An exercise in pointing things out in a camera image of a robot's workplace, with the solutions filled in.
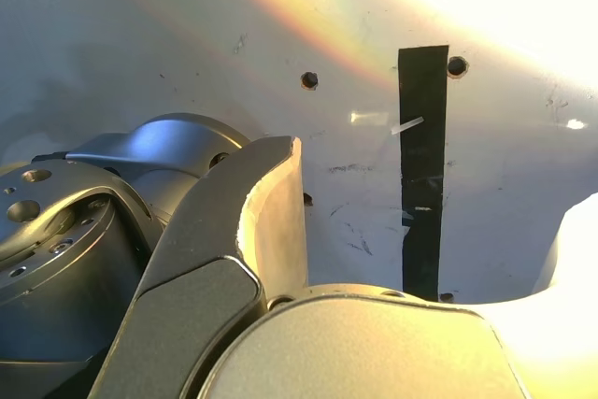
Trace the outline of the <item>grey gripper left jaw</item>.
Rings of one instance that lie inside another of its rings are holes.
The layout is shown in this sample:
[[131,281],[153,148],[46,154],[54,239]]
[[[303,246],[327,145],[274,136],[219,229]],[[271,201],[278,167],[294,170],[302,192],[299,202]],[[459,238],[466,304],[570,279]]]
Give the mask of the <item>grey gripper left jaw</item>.
[[269,301],[307,284],[302,144],[249,143],[185,195],[93,384],[93,398],[191,398]]

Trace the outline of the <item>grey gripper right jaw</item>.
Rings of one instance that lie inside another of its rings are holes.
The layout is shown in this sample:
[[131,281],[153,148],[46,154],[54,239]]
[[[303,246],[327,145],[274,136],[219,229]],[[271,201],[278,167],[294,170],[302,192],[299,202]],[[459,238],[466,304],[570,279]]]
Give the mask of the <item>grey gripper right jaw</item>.
[[563,216],[554,270],[530,296],[442,304],[309,295],[220,356],[201,398],[593,398],[597,199]]

